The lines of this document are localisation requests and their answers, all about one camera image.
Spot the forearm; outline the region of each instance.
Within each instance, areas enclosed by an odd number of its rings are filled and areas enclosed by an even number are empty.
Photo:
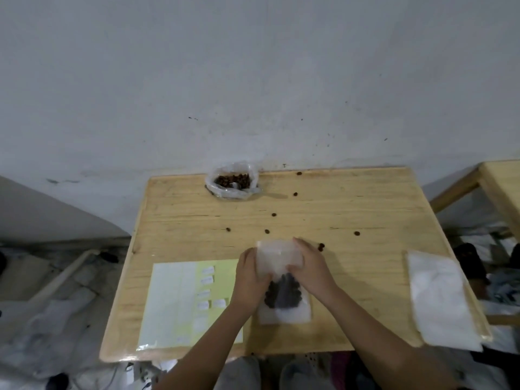
[[[157,390],[212,389],[238,332],[249,316],[247,310],[230,304],[188,354],[162,379]]]
[[[384,390],[457,388],[440,364],[384,327],[340,288],[322,302]]]

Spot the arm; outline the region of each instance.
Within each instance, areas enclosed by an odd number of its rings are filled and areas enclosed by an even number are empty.
[[[383,389],[458,387],[447,369],[408,345],[340,289],[315,247],[301,239],[294,242],[302,252],[304,265],[288,266],[289,272],[330,311]]]
[[[271,276],[256,277],[256,249],[243,252],[237,264],[231,302],[217,321],[155,387],[157,390],[210,390],[224,367],[238,332],[255,312]]]

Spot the wooden table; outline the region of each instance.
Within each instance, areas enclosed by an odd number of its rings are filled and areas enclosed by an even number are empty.
[[[336,282],[408,343],[423,344],[412,318],[404,251],[453,254],[410,169],[263,173],[259,184],[263,194],[237,202],[211,196],[204,175],[150,179],[107,324],[102,360],[171,359],[186,353],[187,348],[136,352],[155,262],[236,258],[258,240],[292,236],[325,244],[323,254]],[[477,330],[489,335],[475,296],[466,289]],[[311,306],[313,319],[307,324],[260,326],[253,317],[245,345],[235,345],[231,355],[352,349],[328,311],[314,298]]]
[[[482,187],[511,233],[520,241],[520,160],[481,163],[435,197],[430,205],[435,213],[440,212],[478,187]],[[493,325],[520,326],[519,315],[490,315],[487,319]]]

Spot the hand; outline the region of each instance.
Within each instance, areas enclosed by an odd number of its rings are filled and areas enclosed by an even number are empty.
[[[338,288],[330,273],[325,258],[318,249],[299,238],[293,238],[296,247],[302,252],[303,267],[288,265],[287,270],[307,291],[322,303],[326,303]]]
[[[271,279],[271,274],[258,279],[256,275],[256,248],[247,249],[238,260],[237,276],[230,305],[244,309],[251,316],[262,301]]]

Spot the translucent packaging bag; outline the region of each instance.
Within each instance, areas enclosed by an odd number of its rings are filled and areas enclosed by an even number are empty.
[[[233,187],[225,188],[215,182],[219,176],[238,174],[249,174],[251,181],[249,188],[240,189],[240,186],[238,186],[236,183],[233,184]],[[253,164],[246,162],[231,163],[211,170],[211,172],[206,175],[205,183],[206,188],[209,191],[211,191],[217,197],[222,197],[225,199],[246,200],[253,194],[260,193],[262,191],[257,186],[258,169]]]
[[[287,272],[287,264],[301,267],[303,257],[292,241],[256,243],[256,271],[273,279],[257,310],[260,324],[308,323],[311,319],[309,293]]]

